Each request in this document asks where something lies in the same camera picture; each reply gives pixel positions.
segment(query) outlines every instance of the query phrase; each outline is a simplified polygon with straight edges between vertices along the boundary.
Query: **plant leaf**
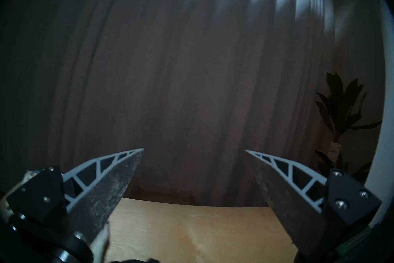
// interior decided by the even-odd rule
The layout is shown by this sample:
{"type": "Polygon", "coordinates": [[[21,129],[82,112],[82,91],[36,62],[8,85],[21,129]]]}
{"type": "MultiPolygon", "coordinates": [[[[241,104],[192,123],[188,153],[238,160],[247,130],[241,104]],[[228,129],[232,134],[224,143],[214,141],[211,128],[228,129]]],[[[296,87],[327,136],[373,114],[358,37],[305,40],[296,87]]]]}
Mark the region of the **plant leaf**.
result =
{"type": "Polygon", "coordinates": [[[338,159],[336,160],[336,167],[338,169],[344,169],[342,165],[342,152],[339,151],[338,159]]]}
{"type": "Polygon", "coordinates": [[[349,126],[352,126],[354,123],[356,123],[360,119],[361,119],[361,114],[359,114],[359,113],[352,114],[351,116],[348,116],[348,119],[346,120],[347,128],[349,128],[349,126]]]}
{"type": "Polygon", "coordinates": [[[380,123],[382,123],[382,121],[379,121],[379,122],[376,122],[376,123],[372,123],[372,124],[368,124],[368,125],[351,126],[351,127],[349,127],[349,129],[352,129],[352,130],[373,129],[375,127],[378,127],[380,125],[380,123]]]}
{"type": "Polygon", "coordinates": [[[363,166],[361,166],[356,173],[362,173],[365,171],[369,171],[371,168],[372,162],[367,162],[366,164],[364,164],[363,166]]]}
{"type": "Polygon", "coordinates": [[[329,168],[329,169],[332,169],[334,166],[333,166],[333,163],[331,162],[331,160],[326,156],[326,154],[324,154],[324,153],[322,153],[322,152],[320,152],[320,151],[317,151],[317,150],[315,150],[314,149],[314,151],[315,151],[315,153],[322,159],[322,161],[324,162],[324,164],[329,168]]]}
{"type": "Polygon", "coordinates": [[[343,95],[343,84],[338,74],[332,75],[327,72],[327,85],[330,88],[332,95],[337,97],[343,95]]]}
{"type": "Polygon", "coordinates": [[[357,78],[352,80],[346,88],[345,94],[343,95],[343,99],[341,104],[337,110],[337,125],[340,129],[341,134],[343,134],[348,126],[354,124],[348,124],[349,116],[351,116],[354,104],[356,103],[357,97],[360,95],[360,92],[364,85],[358,86],[357,78]]]}
{"type": "Polygon", "coordinates": [[[321,161],[318,161],[318,169],[320,173],[325,177],[328,177],[328,175],[330,174],[330,169],[328,168],[328,166],[321,161]]]}
{"type": "Polygon", "coordinates": [[[333,128],[331,126],[331,122],[330,122],[330,115],[327,112],[327,109],[324,108],[324,105],[322,102],[319,102],[318,100],[315,101],[316,105],[319,107],[319,112],[320,112],[320,116],[322,117],[324,123],[326,124],[327,128],[333,132],[333,128]]]}
{"type": "Polygon", "coordinates": [[[317,92],[318,96],[320,97],[320,99],[322,100],[322,102],[324,103],[324,105],[327,108],[327,112],[330,115],[330,117],[334,120],[335,119],[335,112],[334,107],[333,107],[333,103],[331,100],[329,100],[325,95],[317,92]]]}
{"type": "Polygon", "coordinates": [[[366,93],[364,93],[363,95],[362,95],[362,98],[361,98],[361,101],[360,101],[360,106],[359,106],[359,114],[360,114],[360,117],[361,117],[361,107],[362,107],[362,103],[364,102],[364,99],[365,99],[365,97],[367,96],[367,94],[368,94],[368,92],[366,92],[366,93]]]}
{"type": "Polygon", "coordinates": [[[356,103],[357,97],[359,97],[364,85],[358,86],[358,79],[352,80],[345,91],[345,100],[353,106],[356,103]]]}

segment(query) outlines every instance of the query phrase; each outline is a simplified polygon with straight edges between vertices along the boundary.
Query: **curtain fold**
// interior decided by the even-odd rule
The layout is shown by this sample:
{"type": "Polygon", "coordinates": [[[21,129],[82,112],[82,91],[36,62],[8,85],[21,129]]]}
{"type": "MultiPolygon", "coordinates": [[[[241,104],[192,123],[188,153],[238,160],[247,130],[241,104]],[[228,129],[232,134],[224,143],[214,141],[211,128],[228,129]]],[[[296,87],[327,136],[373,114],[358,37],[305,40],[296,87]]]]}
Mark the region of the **curtain fold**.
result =
{"type": "Polygon", "coordinates": [[[6,0],[1,187],[144,147],[133,184],[261,205],[245,149],[308,163],[332,0],[6,0]]]}

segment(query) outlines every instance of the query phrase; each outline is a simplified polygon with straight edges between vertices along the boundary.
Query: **light wood surface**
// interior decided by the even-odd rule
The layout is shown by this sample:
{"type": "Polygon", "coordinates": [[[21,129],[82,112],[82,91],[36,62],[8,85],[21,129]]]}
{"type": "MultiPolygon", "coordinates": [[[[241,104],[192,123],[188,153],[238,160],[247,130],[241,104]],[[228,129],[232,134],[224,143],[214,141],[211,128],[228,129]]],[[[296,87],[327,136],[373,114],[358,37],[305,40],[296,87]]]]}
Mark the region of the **light wood surface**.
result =
{"type": "Polygon", "coordinates": [[[105,262],[293,262],[297,248],[268,207],[174,205],[122,198],[105,262]]]}

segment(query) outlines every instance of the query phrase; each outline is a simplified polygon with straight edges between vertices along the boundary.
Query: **bolt head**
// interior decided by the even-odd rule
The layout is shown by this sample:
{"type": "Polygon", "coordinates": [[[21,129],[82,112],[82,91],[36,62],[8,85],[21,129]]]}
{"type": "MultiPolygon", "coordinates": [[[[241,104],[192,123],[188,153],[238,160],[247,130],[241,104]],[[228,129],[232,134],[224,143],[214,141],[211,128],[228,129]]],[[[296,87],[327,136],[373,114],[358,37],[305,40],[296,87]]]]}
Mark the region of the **bolt head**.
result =
{"type": "Polygon", "coordinates": [[[87,242],[87,239],[85,238],[85,236],[79,231],[75,231],[74,236],[80,240],[83,240],[84,242],[87,242]]]}
{"type": "Polygon", "coordinates": [[[368,198],[368,197],[369,197],[369,194],[368,194],[367,191],[360,191],[360,196],[361,196],[361,197],[364,197],[364,198],[368,198]]]}
{"type": "Polygon", "coordinates": [[[343,209],[343,210],[345,210],[345,209],[348,208],[348,204],[345,203],[343,200],[337,200],[337,201],[335,202],[335,206],[336,206],[338,209],[343,209]]]}

